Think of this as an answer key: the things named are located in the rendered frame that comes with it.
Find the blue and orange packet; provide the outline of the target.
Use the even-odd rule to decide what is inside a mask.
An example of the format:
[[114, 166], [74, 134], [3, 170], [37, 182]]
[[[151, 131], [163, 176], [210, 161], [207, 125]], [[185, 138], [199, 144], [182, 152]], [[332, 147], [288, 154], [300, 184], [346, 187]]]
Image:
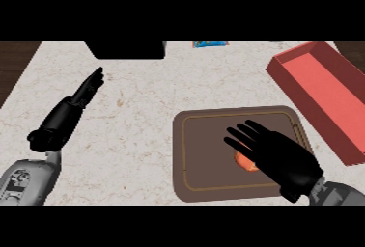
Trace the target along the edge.
[[228, 46], [228, 41], [194, 41], [192, 42], [192, 48], [202, 48], [202, 47], [211, 47], [211, 46]]

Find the orange squash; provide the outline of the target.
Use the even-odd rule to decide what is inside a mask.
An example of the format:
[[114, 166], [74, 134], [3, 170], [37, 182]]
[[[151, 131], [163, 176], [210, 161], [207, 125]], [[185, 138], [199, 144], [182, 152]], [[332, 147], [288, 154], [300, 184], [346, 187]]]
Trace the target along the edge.
[[256, 166], [256, 163], [238, 151], [233, 152], [233, 160], [235, 160], [238, 166], [247, 172], [256, 172], [259, 170], [259, 167]]

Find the black appliance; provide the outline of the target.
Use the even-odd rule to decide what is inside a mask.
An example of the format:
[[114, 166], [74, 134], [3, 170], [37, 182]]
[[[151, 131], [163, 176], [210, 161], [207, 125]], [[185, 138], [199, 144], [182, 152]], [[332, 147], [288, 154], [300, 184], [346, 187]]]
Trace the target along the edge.
[[165, 57], [164, 41], [87, 41], [86, 45], [100, 60], [152, 60]]

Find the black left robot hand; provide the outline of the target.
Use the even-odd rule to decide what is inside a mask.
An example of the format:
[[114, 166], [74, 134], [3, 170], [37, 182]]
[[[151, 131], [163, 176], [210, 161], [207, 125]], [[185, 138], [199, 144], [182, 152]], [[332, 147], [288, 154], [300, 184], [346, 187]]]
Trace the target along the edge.
[[30, 148], [37, 152], [62, 149], [78, 124], [83, 111], [103, 84], [102, 68], [84, 80], [72, 96], [66, 96], [49, 113], [40, 127], [27, 136]]

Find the red cardboard box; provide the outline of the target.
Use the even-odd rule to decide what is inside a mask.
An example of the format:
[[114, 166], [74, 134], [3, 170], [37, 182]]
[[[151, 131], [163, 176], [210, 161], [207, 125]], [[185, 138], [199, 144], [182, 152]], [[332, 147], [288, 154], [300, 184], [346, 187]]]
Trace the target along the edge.
[[365, 73], [325, 41], [276, 54], [266, 72], [343, 164], [365, 163]]

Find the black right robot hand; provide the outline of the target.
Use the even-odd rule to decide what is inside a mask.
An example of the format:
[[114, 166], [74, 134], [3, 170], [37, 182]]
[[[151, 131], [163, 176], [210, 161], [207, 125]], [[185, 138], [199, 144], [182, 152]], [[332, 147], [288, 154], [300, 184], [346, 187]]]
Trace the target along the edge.
[[233, 136], [223, 141], [256, 163], [256, 166], [279, 184], [281, 196], [294, 203], [309, 195], [324, 171], [313, 154], [284, 134], [247, 120], [226, 129]]

